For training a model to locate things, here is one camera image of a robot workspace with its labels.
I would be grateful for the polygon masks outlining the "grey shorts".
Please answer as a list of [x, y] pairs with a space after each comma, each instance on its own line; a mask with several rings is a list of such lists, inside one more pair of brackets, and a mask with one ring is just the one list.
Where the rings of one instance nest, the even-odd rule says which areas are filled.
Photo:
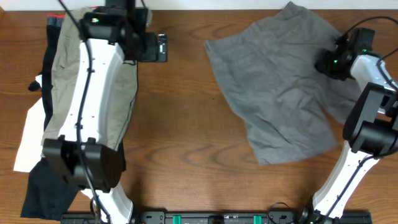
[[344, 123], [361, 93], [354, 80], [315, 69], [338, 37], [327, 21], [290, 2], [239, 34], [205, 42], [217, 84], [244, 121], [259, 164], [300, 161], [338, 145], [327, 116]]

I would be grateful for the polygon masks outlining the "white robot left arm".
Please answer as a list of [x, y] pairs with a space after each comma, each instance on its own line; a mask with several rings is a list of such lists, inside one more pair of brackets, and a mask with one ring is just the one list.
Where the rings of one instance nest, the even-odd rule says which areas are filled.
[[167, 36], [148, 32], [152, 13], [134, 1], [106, 1], [73, 23], [80, 61], [70, 109], [56, 138], [44, 140], [52, 169], [91, 200], [89, 215], [77, 223], [136, 223], [133, 202], [120, 179], [124, 157], [108, 146], [107, 127], [116, 75], [127, 60], [166, 62]]

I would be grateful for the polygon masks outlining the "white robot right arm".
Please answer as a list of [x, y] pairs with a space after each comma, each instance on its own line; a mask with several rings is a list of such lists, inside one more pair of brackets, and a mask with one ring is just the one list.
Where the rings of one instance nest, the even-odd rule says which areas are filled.
[[341, 156], [298, 223], [373, 222], [369, 212], [347, 212], [345, 205], [366, 173], [397, 152], [397, 86], [384, 59], [373, 52], [374, 35], [372, 29], [351, 28], [336, 40], [335, 51], [326, 51], [315, 64], [330, 78], [356, 81], [361, 95], [343, 127]]

